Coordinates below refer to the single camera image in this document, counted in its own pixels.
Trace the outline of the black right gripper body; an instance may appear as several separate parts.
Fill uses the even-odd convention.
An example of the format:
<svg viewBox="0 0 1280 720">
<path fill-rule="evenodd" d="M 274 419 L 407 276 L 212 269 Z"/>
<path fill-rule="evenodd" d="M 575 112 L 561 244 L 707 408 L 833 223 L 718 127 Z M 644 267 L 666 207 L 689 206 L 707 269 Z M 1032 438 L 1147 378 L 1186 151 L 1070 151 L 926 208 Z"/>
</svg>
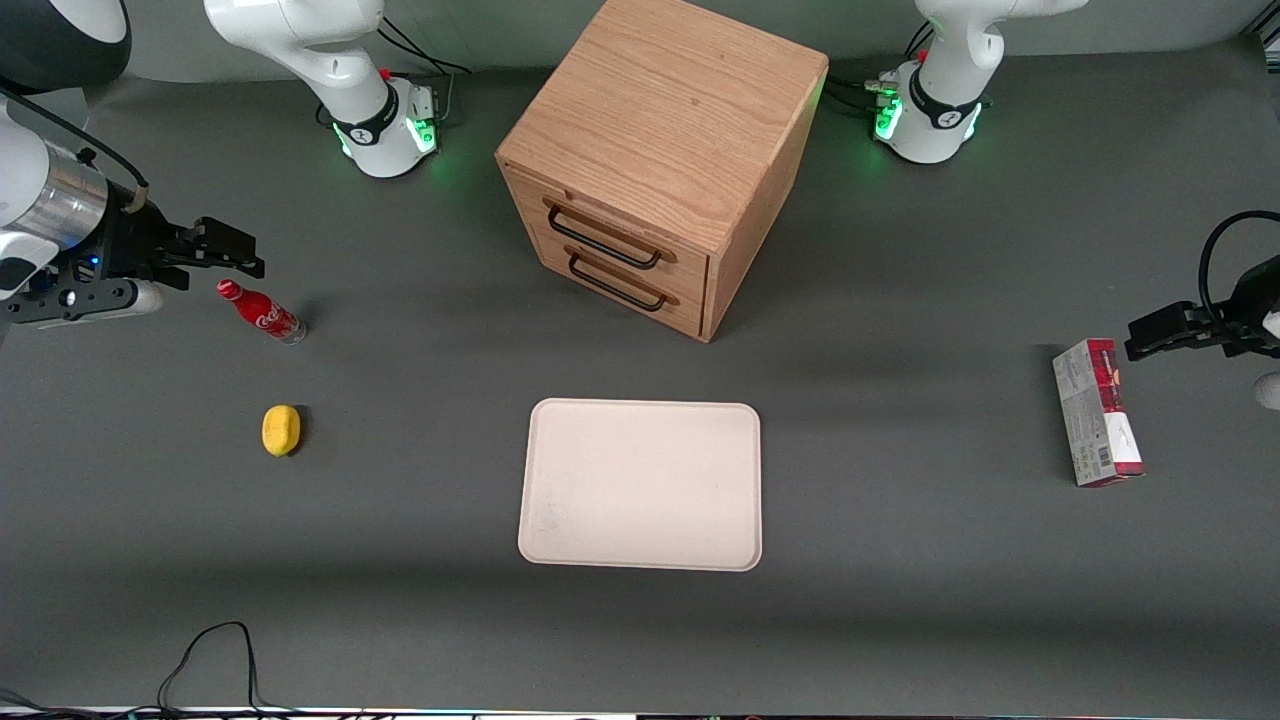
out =
<svg viewBox="0 0 1280 720">
<path fill-rule="evenodd" d="M 201 254 L 201 229 L 170 223 L 152 204 L 137 213 L 110 208 L 96 229 L 95 277 L 189 288 L 186 270 Z"/>
</svg>

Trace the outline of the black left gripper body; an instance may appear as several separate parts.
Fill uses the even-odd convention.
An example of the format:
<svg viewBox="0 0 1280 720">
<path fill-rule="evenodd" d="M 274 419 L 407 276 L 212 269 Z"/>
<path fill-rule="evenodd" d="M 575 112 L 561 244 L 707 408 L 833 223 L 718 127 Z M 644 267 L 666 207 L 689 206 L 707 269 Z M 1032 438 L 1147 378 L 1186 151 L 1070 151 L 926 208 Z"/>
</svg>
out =
<svg viewBox="0 0 1280 720">
<path fill-rule="evenodd" d="M 1279 359 L 1279 255 L 1251 268 L 1220 304 L 1226 325 L 1235 333 L 1224 343 L 1225 357 L 1256 354 Z"/>
</svg>

